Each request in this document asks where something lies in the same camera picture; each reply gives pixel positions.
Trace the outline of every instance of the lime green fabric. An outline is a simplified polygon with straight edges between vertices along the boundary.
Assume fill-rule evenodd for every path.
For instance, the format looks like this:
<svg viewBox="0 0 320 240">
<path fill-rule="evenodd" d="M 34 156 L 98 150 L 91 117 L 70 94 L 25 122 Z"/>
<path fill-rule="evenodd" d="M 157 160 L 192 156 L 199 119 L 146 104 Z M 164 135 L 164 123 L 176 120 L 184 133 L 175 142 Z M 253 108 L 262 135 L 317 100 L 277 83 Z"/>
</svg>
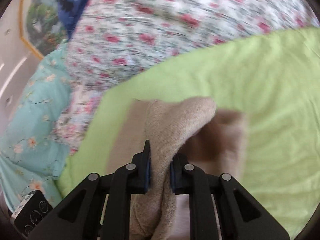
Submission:
<svg viewBox="0 0 320 240">
<path fill-rule="evenodd" d="M 108 154 L 133 98 L 211 96 L 250 119 L 242 184 L 291 238 L 320 201 L 320 29 L 289 30 L 173 57 L 109 90 L 58 182 L 66 195 Z"/>
</svg>

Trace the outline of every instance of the white wall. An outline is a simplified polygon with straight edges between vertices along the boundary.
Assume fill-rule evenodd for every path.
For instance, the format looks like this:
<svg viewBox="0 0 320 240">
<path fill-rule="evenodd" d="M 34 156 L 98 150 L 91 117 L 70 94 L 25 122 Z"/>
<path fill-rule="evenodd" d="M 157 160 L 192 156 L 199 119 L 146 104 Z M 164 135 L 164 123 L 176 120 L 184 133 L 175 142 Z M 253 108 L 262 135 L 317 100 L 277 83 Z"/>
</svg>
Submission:
<svg viewBox="0 0 320 240">
<path fill-rule="evenodd" d="M 0 136 L 39 59 L 20 40 L 20 0 L 12 0 L 0 19 Z"/>
</svg>

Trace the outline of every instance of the beige plush cloth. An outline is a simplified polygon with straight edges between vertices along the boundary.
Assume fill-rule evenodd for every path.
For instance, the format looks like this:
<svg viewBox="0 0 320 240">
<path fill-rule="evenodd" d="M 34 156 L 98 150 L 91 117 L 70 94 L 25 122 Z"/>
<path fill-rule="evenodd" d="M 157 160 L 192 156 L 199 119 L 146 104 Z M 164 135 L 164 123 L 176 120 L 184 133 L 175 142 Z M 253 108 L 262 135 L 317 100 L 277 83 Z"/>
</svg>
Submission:
<svg viewBox="0 0 320 240">
<path fill-rule="evenodd" d="M 211 98 L 189 98 L 180 103 L 159 100 L 133 103 L 107 165 L 107 173 L 112 173 L 131 162 L 149 139 L 151 184 L 146 195 L 132 196 L 130 240 L 173 239 L 179 231 L 177 198 L 172 194 L 169 175 L 170 162 L 178 151 L 207 173 L 241 176 L 245 117 L 225 109 L 215 113 L 216 105 Z M 183 230 L 188 235 L 189 228 Z"/>
</svg>

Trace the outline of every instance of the black gripper frame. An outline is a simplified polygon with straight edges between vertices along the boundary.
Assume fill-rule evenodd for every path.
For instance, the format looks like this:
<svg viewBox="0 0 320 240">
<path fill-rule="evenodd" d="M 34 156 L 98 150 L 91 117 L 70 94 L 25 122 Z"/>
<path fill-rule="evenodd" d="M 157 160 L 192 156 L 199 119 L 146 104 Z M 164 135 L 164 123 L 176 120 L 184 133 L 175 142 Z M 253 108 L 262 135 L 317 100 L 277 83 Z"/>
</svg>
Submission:
<svg viewBox="0 0 320 240">
<path fill-rule="evenodd" d="M 87 176 L 29 234 L 28 240 L 128 240 L 131 194 L 145 194 L 150 179 L 150 144 L 132 164 L 100 177 Z M 103 206 L 107 206 L 100 224 Z"/>
<path fill-rule="evenodd" d="M 186 156 L 177 153 L 170 174 L 173 192 L 189 194 L 191 240 L 289 240 L 284 228 L 229 174 L 212 176 L 186 164 Z M 31 231 L 28 240 L 96 240 L 98 236 L 128 240 L 131 194 L 145 194 L 149 180 L 146 141 L 132 164 L 103 177 L 96 173 L 86 177 Z"/>
<path fill-rule="evenodd" d="M 187 157 L 177 153 L 170 171 L 173 193 L 189 194 L 190 240 L 290 239 L 285 229 L 230 174 L 217 177 L 194 165 L 185 167 L 186 164 Z"/>
</svg>

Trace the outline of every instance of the picture frame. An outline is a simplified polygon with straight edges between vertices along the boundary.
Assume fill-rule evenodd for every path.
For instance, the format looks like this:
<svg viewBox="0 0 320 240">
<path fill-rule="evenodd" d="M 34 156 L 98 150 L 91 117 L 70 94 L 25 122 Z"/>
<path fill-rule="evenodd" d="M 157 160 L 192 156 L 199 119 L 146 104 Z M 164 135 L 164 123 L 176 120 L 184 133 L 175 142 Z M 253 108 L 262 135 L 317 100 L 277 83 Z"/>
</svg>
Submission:
<svg viewBox="0 0 320 240">
<path fill-rule="evenodd" d="M 20 39 L 39 59 L 67 38 L 57 7 L 57 0 L 20 0 Z"/>
</svg>

